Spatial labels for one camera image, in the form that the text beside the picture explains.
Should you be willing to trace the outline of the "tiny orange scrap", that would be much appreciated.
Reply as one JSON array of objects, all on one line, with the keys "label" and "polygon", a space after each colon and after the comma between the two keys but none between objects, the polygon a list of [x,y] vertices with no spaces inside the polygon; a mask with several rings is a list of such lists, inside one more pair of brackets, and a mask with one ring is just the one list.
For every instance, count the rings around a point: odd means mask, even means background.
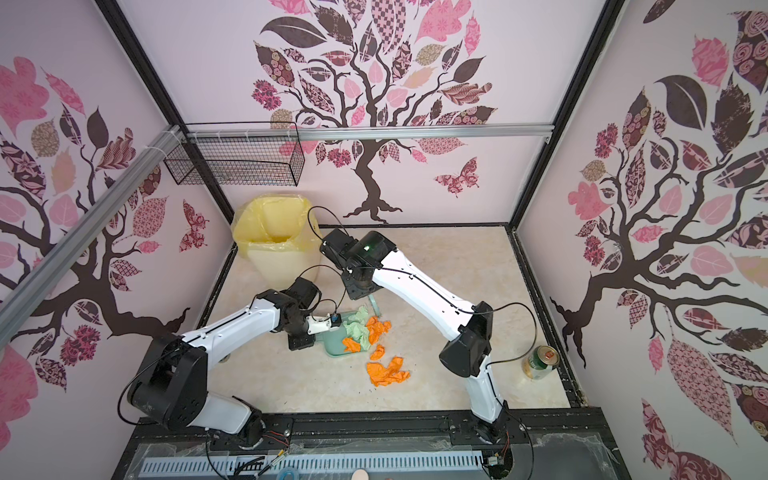
[{"label": "tiny orange scrap", "polygon": [[381,344],[377,344],[375,346],[375,349],[373,350],[373,352],[369,356],[369,359],[371,361],[376,362],[376,361],[380,360],[385,355],[385,352],[386,352],[385,347],[383,345],[381,345]]}]

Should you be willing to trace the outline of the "orange scrap near right arm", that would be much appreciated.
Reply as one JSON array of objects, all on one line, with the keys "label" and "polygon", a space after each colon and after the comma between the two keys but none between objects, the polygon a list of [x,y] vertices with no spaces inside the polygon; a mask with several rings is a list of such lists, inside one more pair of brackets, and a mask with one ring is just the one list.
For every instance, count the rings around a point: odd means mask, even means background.
[{"label": "orange scrap near right arm", "polygon": [[371,345],[376,344],[381,336],[391,329],[390,321],[381,321],[377,316],[372,316],[366,323],[368,330],[368,342]]}]

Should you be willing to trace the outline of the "green dustpan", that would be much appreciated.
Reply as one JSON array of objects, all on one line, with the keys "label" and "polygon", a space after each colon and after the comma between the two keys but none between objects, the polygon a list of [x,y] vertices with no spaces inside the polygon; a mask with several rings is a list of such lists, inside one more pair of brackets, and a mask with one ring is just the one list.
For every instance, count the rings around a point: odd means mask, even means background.
[{"label": "green dustpan", "polygon": [[346,338],[346,331],[343,325],[335,331],[316,335],[316,339],[322,345],[322,348],[325,351],[325,353],[330,357],[342,357],[342,356],[352,355],[357,353],[365,353],[370,349],[371,344],[367,340],[363,344],[360,344],[361,345],[360,352],[345,353],[344,346],[342,345],[342,340],[344,338]]}]

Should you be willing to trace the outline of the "aluminium rail left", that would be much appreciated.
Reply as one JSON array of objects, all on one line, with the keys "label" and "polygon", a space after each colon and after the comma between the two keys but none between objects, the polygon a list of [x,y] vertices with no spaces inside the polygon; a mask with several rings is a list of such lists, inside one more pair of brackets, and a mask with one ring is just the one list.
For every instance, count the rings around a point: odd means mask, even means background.
[{"label": "aluminium rail left", "polygon": [[1,306],[1,344],[7,345],[14,334],[32,316],[38,305],[70,270],[79,256],[105,228],[112,216],[123,206],[143,180],[182,144],[179,126],[169,125],[158,133],[137,159],[80,218],[42,259],[41,264],[4,300]]}]

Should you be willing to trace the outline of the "green scrap right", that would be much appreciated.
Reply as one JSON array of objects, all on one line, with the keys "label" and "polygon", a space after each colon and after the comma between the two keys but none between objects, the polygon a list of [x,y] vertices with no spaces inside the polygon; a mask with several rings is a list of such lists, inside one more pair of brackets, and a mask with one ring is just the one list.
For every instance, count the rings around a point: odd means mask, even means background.
[{"label": "green scrap right", "polygon": [[370,319],[368,309],[360,306],[357,310],[342,314],[342,325],[346,331],[346,337],[363,344],[368,340],[369,330],[367,322]]}]

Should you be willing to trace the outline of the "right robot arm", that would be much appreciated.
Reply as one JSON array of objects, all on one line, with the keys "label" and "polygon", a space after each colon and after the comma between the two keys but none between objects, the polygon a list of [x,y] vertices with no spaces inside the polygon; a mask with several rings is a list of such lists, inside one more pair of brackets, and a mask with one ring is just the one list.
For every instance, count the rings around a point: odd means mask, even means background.
[{"label": "right robot arm", "polygon": [[384,289],[426,317],[447,343],[441,364],[466,381],[470,411],[481,442],[504,436],[503,402],[489,369],[494,309],[485,302],[466,301],[417,268],[394,242],[377,231],[356,239],[342,229],[323,237],[320,252],[341,273],[352,299]]}]

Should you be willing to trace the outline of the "small orange scrap right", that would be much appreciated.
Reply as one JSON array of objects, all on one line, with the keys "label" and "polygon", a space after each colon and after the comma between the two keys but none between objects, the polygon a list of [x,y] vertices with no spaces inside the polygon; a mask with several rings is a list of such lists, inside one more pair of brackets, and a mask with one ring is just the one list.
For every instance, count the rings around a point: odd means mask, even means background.
[{"label": "small orange scrap right", "polygon": [[353,338],[346,337],[342,340],[345,353],[357,353],[361,351],[361,345]]}]

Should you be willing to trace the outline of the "yellow-lined trash bin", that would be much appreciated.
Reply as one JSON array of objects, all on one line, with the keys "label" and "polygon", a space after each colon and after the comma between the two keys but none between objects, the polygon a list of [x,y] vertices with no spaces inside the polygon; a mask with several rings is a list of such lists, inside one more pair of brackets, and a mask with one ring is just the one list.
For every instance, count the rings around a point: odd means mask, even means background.
[{"label": "yellow-lined trash bin", "polygon": [[235,213],[232,237],[241,256],[269,288],[289,287],[306,268],[320,262],[312,203],[301,195],[262,195]]}]

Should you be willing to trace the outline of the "large orange paper scrap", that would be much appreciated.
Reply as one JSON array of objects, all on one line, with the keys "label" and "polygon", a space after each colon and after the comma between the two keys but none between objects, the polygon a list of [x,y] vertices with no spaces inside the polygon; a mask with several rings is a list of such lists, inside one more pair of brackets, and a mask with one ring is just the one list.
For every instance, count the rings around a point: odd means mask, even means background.
[{"label": "large orange paper scrap", "polygon": [[402,369],[402,357],[393,357],[387,366],[379,362],[369,362],[366,364],[366,371],[370,382],[375,387],[383,387],[396,383],[403,383],[411,376],[409,371]]}]

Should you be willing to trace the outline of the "aluminium rail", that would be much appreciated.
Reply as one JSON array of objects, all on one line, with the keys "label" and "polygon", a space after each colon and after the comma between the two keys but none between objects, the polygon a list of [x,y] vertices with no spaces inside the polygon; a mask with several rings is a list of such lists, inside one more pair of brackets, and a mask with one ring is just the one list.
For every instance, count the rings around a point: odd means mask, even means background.
[{"label": "aluminium rail", "polygon": [[14,334],[32,316],[38,305],[70,270],[79,256],[105,228],[112,216],[123,206],[143,180],[182,144],[179,126],[169,125],[158,133],[137,159],[80,218],[42,259],[41,264],[4,300],[1,306],[1,344],[7,345]]},{"label": "aluminium rail", "polygon": [[439,125],[439,126],[395,126],[395,127],[350,127],[350,128],[250,128],[225,129],[209,125],[208,129],[193,130],[188,127],[187,137],[201,141],[225,138],[257,139],[275,138],[295,141],[320,140],[377,140],[377,139],[426,139],[426,138],[489,138],[489,137],[545,137],[554,131],[551,124],[482,124],[482,125]]}]

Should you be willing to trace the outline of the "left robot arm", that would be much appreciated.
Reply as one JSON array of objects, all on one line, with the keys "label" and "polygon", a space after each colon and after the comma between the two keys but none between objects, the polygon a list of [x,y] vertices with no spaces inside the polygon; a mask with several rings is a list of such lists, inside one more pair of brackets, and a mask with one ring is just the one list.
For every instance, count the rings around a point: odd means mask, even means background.
[{"label": "left robot arm", "polygon": [[267,333],[286,333],[292,344],[309,336],[317,286],[298,277],[284,290],[266,290],[235,313],[183,335],[152,340],[133,380],[128,403],[169,431],[199,427],[227,435],[239,447],[256,447],[265,433],[262,412],[208,387],[209,372],[225,357]]}]

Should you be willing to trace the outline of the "green hand brush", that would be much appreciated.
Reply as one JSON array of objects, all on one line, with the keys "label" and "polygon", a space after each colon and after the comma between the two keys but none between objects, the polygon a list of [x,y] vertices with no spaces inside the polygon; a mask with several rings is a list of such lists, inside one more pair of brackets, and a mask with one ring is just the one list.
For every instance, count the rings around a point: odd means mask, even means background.
[{"label": "green hand brush", "polygon": [[367,299],[368,299],[368,301],[369,301],[369,303],[370,303],[370,305],[371,305],[371,307],[372,307],[372,310],[373,310],[373,313],[374,313],[374,315],[375,315],[376,317],[378,317],[378,318],[381,318],[381,317],[382,317],[382,311],[381,311],[381,309],[380,309],[380,306],[379,306],[379,304],[378,304],[378,302],[377,302],[377,300],[376,300],[375,296],[374,296],[373,294],[370,294],[370,295],[367,297]]}]

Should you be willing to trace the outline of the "black base frame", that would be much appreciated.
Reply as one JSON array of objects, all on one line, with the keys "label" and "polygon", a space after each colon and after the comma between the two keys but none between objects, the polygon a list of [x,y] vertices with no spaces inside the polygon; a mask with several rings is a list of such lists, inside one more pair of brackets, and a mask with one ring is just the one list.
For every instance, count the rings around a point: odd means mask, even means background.
[{"label": "black base frame", "polygon": [[140,426],[113,473],[137,479],[147,457],[197,457],[472,451],[482,454],[482,473],[396,473],[393,477],[357,470],[351,476],[301,478],[285,469],[232,479],[627,479],[630,476],[614,436],[598,408],[525,409],[502,412],[504,436],[486,444],[477,420],[464,410],[356,413],[281,413],[264,417],[261,442],[243,449],[233,439],[190,427],[169,433]]}]

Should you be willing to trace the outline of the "green tin can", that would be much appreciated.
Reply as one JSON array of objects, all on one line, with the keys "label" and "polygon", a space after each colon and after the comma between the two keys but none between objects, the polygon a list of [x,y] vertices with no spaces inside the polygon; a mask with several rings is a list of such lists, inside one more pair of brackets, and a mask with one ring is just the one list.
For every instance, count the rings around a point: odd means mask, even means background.
[{"label": "green tin can", "polygon": [[560,364],[558,352],[548,346],[535,347],[522,363],[523,373],[531,380],[540,380],[557,370]]}]

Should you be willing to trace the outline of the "aluminium rail back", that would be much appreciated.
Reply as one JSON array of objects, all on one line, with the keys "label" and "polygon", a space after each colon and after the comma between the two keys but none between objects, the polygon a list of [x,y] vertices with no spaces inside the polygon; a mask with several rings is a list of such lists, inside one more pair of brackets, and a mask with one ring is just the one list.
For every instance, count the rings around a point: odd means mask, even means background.
[{"label": "aluminium rail back", "polygon": [[295,141],[320,140],[377,140],[377,139],[426,139],[426,138],[489,138],[489,137],[545,137],[554,131],[551,124],[482,124],[482,125],[439,125],[439,126],[395,126],[395,127],[350,127],[350,128],[250,128],[225,129],[209,125],[208,129],[193,130],[188,127],[187,137],[201,141],[225,138],[257,139],[275,138]]}]

